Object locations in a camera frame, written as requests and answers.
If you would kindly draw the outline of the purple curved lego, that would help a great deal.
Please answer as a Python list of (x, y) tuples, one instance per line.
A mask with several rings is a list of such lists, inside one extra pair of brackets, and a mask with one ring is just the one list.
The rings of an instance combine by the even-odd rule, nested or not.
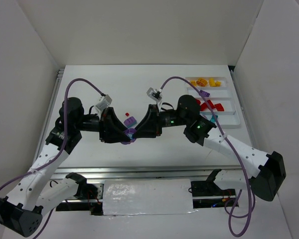
[(127, 127), (127, 128), (130, 128), (130, 127), (133, 127), (134, 125), (137, 124), (137, 120), (131, 116), (129, 118), (127, 118), (125, 121), (124, 121), (124, 125)]

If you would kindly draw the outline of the purple flower lego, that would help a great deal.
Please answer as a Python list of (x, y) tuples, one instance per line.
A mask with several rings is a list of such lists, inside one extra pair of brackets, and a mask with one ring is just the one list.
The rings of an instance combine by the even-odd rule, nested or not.
[(130, 141), (124, 141), (121, 142), (123, 145), (128, 145), (136, 141), (136, 139), (133, 137), (134, 133), (137, 131), (134, 128), (128, 128), (127, 130), (124, 131), (125, 135), (129, 137)]

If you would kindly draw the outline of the red arch lego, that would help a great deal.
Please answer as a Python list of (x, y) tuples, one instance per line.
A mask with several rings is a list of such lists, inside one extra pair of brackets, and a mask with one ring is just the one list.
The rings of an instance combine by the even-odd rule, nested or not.
[(200, 105), (200, 111), (205, 111), (206, 109), (208, 109), (208, 106), (210, 106), (211, 109), (215, 109), (213, 102), (211, 100), (208, 100), (206, 103), (202, 103)]

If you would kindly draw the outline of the purple fan lego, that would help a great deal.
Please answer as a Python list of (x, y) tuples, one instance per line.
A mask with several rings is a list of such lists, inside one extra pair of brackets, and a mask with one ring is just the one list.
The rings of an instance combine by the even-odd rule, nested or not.
[(203, 95), (204, 97), (208, 98), (210, 97), (210, 93), (204, 90), (200, 90), (200, 94)]

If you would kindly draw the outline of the teal square lego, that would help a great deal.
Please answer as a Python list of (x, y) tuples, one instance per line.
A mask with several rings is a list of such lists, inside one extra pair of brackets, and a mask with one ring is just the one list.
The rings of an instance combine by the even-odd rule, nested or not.
[(212, 123), (217, 123), (218, 122), (218, 115), (212, 116), (211, 119), (210, 119), (210, 121)]

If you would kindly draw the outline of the yellow oval lego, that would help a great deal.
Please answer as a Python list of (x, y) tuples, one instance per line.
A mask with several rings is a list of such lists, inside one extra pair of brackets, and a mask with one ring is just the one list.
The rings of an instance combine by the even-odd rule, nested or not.
[(206, 86), (208, 86), (208, 82), (204, 78), (198, 78), (198, 80), (196, 81), (196, 84), (199, 87), (206, 87)]

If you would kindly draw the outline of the small yellow lego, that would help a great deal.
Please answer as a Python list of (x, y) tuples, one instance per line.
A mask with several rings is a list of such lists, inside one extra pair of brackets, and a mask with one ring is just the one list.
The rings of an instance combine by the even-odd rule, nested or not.
[(215, 86), (216, 86), (216, 87), (220, 87), (220, 86), (221, 86), (221, 82), (220, 82), (220, 81), (216, 81), (216, 82), (215, 82)]

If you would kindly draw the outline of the yellow curved lego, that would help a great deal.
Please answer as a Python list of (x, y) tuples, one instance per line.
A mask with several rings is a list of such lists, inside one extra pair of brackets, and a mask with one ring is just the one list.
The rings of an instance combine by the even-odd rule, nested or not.
[(215, 87), (216, 86), (214, 78), (210, 78), (209, 79), (209, 86), (211, 86), (211, 87)]

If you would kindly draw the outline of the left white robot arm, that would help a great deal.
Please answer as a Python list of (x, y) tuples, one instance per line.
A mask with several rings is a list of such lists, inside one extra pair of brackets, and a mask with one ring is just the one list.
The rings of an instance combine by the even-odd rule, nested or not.
[(112, 107), (101, 107), (101, 115), (85, 114), (79, 98), (66, 98), (59, 110), (55, 127), (32, 167), (17, 180), (19, 183), (0, 197), (0, 224), (27, 238), (39, 228), (43, 217), (69, 197), (80, 200), (97, 198), (99, 189), (78, 173), (69, 173), (46, 192), (44, 187), (60, 164), (82, 138), (82, 131), (99, 133), (105, 143), (129, 142), (127, 128)]

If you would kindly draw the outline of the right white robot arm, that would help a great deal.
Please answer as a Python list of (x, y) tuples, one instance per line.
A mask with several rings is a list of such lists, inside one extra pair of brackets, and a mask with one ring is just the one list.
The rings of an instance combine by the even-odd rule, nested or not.
[(283, 156), (273, 151), (257, 150), (230, 135), (221, 133), (220, 128), (200, 115), (200, 107), (191, 95), (179, 98), (177, 108), (160, 112), (157, 105), (149, 105), (146, 116), (137, 125), (133, 134), (138, 138), (155, 138), (162, 134), (164, 127), (183, 125), (184, 135), (192, 142), (219, 152), (229, 159), (242, 162), (242, 183), (231, 180), (228, 174), (216, 169), (209, 181), (225, 190), (250, 188), (260, 199), (271, 202), (286, 178)]

